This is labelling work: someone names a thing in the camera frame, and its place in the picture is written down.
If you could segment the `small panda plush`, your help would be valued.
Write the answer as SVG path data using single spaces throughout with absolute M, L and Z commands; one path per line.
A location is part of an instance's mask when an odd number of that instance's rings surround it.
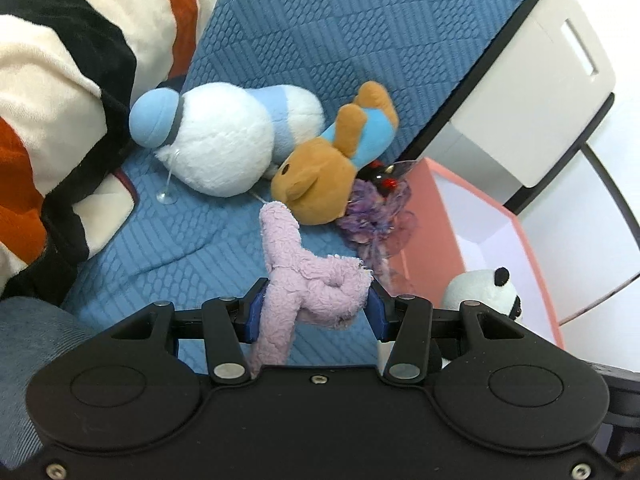
M 521 298 L 507 268 L 475 270 L 462 273 L 447 286 L 440 307 L 458 310 L 465 301 L 476 301 L 517 320 L 522 315 Z

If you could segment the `denim clad leg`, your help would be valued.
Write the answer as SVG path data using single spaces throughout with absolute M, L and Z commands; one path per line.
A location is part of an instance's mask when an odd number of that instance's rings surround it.
M 41 448 L 26 410 L 34 375 L 96 332 L 53 304 L 36 298 L 3 300 L 1 316 L 1 465 L 15 469 Z

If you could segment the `pink towel plush toy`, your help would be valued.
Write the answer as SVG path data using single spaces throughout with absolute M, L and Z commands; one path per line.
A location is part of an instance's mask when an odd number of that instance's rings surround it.
M 373 282 L 372 272 L 356 257 L 320 257 L 306 249 L 284 203 L 263 204 L 259 223 L 268 285 L 248 357 L 253 376 L 265 365 L 286 363 L 298 322 L 332 330 L 352 324 Z

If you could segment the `red and black small toy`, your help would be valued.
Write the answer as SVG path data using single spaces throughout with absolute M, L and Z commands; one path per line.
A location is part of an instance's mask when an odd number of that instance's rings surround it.
M 385 165 L 377 159 L 360 169 L 357 178 L 372 183 L 383 197 L 389 196 L 398 187 L 395 166 Z

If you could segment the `beige chair backrest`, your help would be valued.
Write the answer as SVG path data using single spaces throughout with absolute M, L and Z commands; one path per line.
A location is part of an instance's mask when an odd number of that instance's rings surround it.
M 611 109 L 615 75 L 576 0 L 524 0 L 401 153 L 520 214 Z

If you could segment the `clear suction cup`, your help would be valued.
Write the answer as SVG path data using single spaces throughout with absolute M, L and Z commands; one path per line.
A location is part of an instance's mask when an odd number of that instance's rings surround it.
M 174 194 L 171 192 L 171 179 L 174 175 L 175 163 L 180 151 L 175 150 L 171 154 L 171 158 L 168 160 L 167 177 L 163 187 L 156 193 L 156 200 L 163 205 L 171 205 L 176 202 Z

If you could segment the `purple floral scarf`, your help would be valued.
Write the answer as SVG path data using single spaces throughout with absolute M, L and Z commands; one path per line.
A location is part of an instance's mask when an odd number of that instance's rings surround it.
M 392 186 L 384 196 L 373 182 L 356 179 L 336 225 L 378 281 L 392 287 L 401 278 L 390 266 L 390 258 L 408 244 L 418 220 L 407 209 L 412 196 L 408 182 L 394 178 L 387 182 Z

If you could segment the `pink storage box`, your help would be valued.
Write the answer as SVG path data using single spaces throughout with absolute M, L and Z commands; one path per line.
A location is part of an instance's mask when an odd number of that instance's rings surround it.
M 410 292 L 439 304 L 455 276 L 504 266 L 522 300 L 521 323 L 562 348 L 551 296 L 518 218 L 434 160 L 420 159 L 406 180 L 416 228 L 390 266 Z

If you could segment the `blue quilted mat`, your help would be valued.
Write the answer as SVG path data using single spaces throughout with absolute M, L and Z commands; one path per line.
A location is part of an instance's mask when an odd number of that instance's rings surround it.
M 420 134 L 524 0 L 219 0 L 186 86 L 256 88 L 273 114 L 273 159 L 322 132 L 363 82 L 385 84 L 400 128 L 391 160 Z M 184 148 L 139 148 L 124 171 L 139 203 L 85 263 L 64 308 L 106 330 L 155 300 L 192 308 L 241 296 L 265 274 L 268 180 L 216 198 L 178 180 Z

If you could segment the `white and blue duck plush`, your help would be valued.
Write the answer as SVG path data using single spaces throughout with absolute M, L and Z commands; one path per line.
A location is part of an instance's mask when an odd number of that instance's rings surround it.
M 243 194 L 272 178 L 294 148 L 323 130 L 319 99 L 290 84 L 244 89 L 210 82 L 184 93 L 157 88 L 129 113 L 134 142 L 166 168 L 179 150 L 174 176 L 214 197 Z

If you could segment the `striped fleece blanket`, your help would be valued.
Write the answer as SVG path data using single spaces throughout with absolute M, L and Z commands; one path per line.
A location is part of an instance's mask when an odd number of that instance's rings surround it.
M 216 0 L 1 0 L 1 293 L 62 304 L 137 195 L 132 103 L 186 73 Z

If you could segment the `brown bear plush blue shirt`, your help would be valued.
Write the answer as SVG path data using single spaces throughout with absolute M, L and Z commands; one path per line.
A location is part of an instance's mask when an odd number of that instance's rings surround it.
M 321 226 L 344 216 L 358 171 L 393 143 L 399 118 L 386 88 L 370 80 L 340 107 L 334 123 L 305 141 L 282 162 L 271 196 L 303 226 Z

